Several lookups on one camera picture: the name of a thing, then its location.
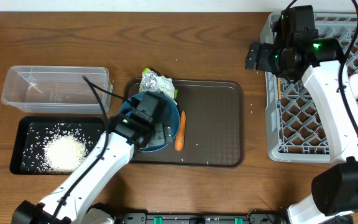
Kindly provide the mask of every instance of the clear plastic container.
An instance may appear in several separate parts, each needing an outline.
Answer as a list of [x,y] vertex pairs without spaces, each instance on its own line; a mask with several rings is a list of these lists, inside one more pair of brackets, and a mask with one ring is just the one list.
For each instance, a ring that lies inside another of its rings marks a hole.
[[[1,101],[28,113],[101,113],[83,75],[95,85],[112,91],[109,71],[105,68],[13,66],[7,73]],[[108,112],[111,96],[96,92]]]

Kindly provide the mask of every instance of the crumpled plastic wrapper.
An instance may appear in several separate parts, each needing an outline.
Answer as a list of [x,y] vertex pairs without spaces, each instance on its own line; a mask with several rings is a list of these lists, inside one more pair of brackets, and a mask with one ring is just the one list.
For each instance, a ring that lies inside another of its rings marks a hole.
[[145,68],[142,73],[139,92],[142,91],[161,91],[171,99],[175,97],[175,87],[172,84],[172,79],[158,76],[148,68]]

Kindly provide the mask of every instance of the gray tray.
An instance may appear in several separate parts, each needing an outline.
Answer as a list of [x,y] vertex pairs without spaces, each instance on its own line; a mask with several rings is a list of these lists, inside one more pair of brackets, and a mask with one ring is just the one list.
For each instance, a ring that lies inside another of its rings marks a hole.
[[[139,92],[140,79],[126,86]],[[244,160],[244,93],[234,82],[174,80],[178,109],[186,111],[185,147],[136,153],[132,162],[183,166],[235,167]]]

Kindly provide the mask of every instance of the dark rectangular tray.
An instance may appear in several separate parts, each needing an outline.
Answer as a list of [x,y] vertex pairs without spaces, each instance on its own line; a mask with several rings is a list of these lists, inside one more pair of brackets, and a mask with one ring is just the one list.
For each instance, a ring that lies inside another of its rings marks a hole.
[[[46,128],[51,130],[55,125],[62,123],[65,124],[60,126],[62,131],[81,129],[80,133],[92,142],[91,144],[86,144],[88,153],[93,150],[100,135],[104,132],[103,121],[100,118],[27,116],[19,122],[10,165],[11,172],[13,174],[48,174],[37,172],[36,167],[37,165],[39,166],[40,160],[36,159],[35,155],[38,153],[40,155],[44,154],[42,146],[38,145],[37,142],[42,141],[45,136],[52,136],[52,134],[46,132]],[[26,151],[31,144],[34,145],[32,153]]]
[[[141,79],[126,86],[126,97],[139,92]],[[234,82],[173,80],[176,101],[186,111],[185,147],[136,153],[131,162],[182,166],[235,167],[244,160],[244,92]]]

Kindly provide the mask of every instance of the white wall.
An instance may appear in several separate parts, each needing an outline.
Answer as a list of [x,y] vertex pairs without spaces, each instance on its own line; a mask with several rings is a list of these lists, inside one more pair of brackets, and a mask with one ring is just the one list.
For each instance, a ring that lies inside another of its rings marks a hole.
[[[0,11],[273,12],[291,0],[0,0]],[[299,0],[315,12],[354,12],[351,0]]]

